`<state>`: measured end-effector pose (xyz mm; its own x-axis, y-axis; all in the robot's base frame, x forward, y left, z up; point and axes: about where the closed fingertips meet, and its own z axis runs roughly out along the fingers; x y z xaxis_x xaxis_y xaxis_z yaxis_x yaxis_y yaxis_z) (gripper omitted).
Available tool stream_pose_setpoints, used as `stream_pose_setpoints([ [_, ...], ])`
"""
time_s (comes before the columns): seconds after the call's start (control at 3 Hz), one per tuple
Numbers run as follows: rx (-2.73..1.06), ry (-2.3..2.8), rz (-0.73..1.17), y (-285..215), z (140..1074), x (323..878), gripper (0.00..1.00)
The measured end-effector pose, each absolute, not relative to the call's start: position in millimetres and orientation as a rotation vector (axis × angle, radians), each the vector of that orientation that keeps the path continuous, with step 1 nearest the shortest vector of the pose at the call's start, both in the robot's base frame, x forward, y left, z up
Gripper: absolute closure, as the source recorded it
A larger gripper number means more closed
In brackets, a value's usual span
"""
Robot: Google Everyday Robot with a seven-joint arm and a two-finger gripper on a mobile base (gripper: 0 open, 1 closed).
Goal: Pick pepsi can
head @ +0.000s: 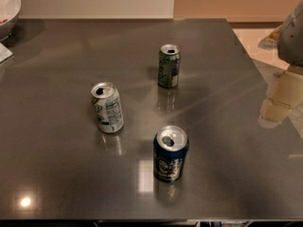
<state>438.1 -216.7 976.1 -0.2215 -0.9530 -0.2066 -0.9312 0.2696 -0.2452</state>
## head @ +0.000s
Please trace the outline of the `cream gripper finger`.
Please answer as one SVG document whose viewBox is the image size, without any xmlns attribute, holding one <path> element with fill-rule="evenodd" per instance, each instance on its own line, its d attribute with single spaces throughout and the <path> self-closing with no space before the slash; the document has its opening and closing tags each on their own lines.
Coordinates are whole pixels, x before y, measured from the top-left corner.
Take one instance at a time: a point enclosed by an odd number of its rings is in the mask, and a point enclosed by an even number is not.
<svg viewBox="0 0 303 227">
<path fill-rule="evenodd" d="M 303 67 L 290 65 L 270 77 L 258 122 L 265 129 L 279 125 L 303 100 Z"/>
</svg>

